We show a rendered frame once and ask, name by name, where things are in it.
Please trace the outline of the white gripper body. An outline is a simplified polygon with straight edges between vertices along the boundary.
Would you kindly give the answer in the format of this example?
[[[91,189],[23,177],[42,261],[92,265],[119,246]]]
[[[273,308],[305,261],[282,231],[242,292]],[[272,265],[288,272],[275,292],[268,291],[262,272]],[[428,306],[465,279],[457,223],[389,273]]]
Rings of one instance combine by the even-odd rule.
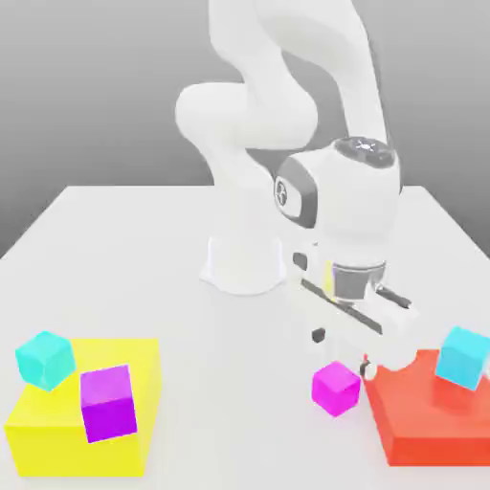
[[[415,359],[417,347],[411,331],[417,323],[417,311],[410,300],[382,284],[366,288],[361,300],[341,300],[327,296],[313,282],[301,280],[301,297],[308,303],[306,312],[335,340],[335,348],[352,348],[365,354],[379,367],[397,371]]]

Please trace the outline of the small magenta cube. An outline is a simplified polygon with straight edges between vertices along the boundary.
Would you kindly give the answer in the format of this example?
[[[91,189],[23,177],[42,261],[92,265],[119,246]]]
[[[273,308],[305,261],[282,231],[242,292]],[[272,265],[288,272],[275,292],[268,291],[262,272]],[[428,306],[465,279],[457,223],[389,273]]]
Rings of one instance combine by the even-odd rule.
[[[313,375],[312,400],[337,417],[357,405],[360,387],[360,376],[334,361]]]

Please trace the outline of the small cyan cube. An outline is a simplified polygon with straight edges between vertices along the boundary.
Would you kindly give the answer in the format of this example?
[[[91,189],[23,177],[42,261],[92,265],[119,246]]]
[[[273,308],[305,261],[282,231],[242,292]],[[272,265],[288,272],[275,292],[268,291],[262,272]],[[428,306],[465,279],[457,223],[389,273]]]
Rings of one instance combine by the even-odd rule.
[[[15,350],[22,379],[41,390],[51,391],[76,369],[71,342],[50,331],[42,331]]]
[[[489,337],[455,326],[441,346],[435,375],[462,388],[475,391],[489,357]]]

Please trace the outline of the small purple cube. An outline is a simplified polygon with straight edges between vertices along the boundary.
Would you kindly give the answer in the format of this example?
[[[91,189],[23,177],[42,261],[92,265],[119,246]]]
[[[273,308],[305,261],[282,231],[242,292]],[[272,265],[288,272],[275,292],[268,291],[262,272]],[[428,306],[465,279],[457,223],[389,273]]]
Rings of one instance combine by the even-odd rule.
[[[138,432],[129,365],[83,372],[80,408],[88,443]]]

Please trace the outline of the large red box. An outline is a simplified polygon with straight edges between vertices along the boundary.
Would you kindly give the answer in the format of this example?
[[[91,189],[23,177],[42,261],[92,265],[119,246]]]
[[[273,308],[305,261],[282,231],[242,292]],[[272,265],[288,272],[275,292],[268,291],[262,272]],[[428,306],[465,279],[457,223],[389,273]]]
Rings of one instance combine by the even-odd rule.
[[[490,467],[490,379],[467,390],[435,375],[436,349],[364,381],[390,466]]]

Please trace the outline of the large yellow box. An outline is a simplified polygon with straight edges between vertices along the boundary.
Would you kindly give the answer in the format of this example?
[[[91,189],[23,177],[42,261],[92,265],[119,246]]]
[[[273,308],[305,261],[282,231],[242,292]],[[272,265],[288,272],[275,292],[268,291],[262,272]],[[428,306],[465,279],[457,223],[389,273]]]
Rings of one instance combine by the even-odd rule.
[[[21,477],[140,477],[155,426],[162,373],[155,339],[74,339],[76,371],[51,391],[24,388],[5,433]],[[129,365],[138,432],[88,443],[80,375]]]

